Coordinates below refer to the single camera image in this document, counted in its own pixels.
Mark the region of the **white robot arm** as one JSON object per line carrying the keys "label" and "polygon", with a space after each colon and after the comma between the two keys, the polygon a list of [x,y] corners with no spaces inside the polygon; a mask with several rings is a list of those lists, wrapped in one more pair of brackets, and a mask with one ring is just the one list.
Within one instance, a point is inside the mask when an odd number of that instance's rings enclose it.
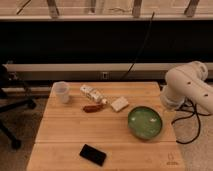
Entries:
{"label": "white robot arm", "polygon": [[170,69],[160,94],[162,104],[170,110],[178,109],[188,98],[213,114],[213,87],[205,83],[207,76],[208,68],[200,61]]}

